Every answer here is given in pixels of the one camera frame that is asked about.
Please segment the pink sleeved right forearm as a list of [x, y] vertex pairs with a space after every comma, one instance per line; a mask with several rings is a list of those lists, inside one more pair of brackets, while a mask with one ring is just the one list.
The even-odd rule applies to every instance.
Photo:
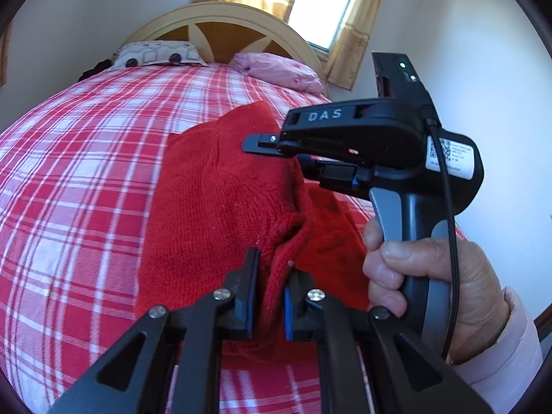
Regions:
[[503, 290], [510, 316], [495, 343], [473, 359], [454, 367], [495, 413], [508, 413], [528, 390], [543, 364], [533, 320], [519, 295]]

